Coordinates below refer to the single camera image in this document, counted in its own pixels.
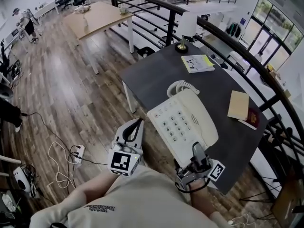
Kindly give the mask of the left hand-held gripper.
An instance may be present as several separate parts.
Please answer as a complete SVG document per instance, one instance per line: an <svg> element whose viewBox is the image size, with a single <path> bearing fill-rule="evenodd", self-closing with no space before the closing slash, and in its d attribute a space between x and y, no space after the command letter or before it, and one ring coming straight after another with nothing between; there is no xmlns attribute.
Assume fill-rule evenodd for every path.
<svg viewBox="0 0 304 228"><path fill-rule="evenodd" d="M131 176L141 162L142 139L142 118L132 119L120 126L108 152L108 169L116 175Z"/></svg>

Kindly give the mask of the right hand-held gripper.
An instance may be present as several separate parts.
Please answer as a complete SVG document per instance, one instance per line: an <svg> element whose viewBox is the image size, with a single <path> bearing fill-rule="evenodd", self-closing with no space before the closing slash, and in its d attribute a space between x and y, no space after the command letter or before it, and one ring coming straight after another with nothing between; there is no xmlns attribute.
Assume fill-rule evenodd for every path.
<svg viewBox="0 0 304 228"><path fill-rule="evenodd" d="M190 164L184 168L176 168L177 181L174 184L180 192L202 190L207 187L210 181L216 182L225 170L225 166L221 162L207 157L199 142L193 144L192 152L193 158ZM190 190L190 184L197 180L204 180L205 184Z"/></svg>

